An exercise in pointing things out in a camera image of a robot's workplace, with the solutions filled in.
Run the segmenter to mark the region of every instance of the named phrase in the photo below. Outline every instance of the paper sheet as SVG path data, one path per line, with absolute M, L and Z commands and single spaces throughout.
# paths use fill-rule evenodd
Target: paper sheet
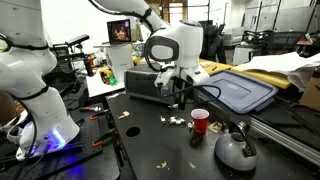
M 256 56 L 243 70 L 265 70 L 287 75 L 288 80 L 304 91 L 314 69 L 320 65 L 320 53 L 309 58 L 296 52 L 283 55 Z

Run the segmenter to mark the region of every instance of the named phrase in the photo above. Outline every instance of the blue tray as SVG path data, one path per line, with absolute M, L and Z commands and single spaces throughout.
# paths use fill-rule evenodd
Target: blue tray
M 219 87 L 219 100 L 238 114 L 263 109 L 272 102 L 272 97 L 278 92 L 276 87 L 268 83 L 227 70 L 212 74 L 204 84 Z M 215 97 L 218 95 L 215 88 L 204 89 Z

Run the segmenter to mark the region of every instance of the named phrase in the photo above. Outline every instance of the kettle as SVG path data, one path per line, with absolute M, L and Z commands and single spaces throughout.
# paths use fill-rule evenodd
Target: kettle
M 215 145 L 215 154 L 220 161 L 232 169 L 238 171 L 253 170 L 258 162 L 257 150 L 244 132 L 246 124 L 238 125 L 231 121 L 230 127 L 234 126 L 238 132 L 229 133 L 225 128 L 223 136 L 219 137 Z

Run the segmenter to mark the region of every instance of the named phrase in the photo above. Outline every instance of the kettle handle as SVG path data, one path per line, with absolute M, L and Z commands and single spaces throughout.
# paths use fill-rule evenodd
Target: kettle handle
M 243 149 L 244 156 L 245 157 L 255 156 L 255 155 L 257 155 L 257 150 L 256 150 L 256 147 L 254 146 L 253 142 L 247 138 L 246 133 L 243 130 L 245 126 L 246 126 L 246 123 L 244 123 L 242 121 L 239 124 L 236 124 L 233 121 L 230 122 L 230 129 L 231 128 L 237 129 L 239 131 L 239 133 L 241 134 L 242 138 L 244 139 L 244 141 L 246 142 L 245 149 Z

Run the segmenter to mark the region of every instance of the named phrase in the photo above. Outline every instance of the red cup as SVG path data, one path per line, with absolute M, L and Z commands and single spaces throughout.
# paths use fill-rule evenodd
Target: red cup
M 194 122 L 194 130 L 200 134 L 206 133 L 209 112 L 204 109 L 194 109 L 191 116 Z

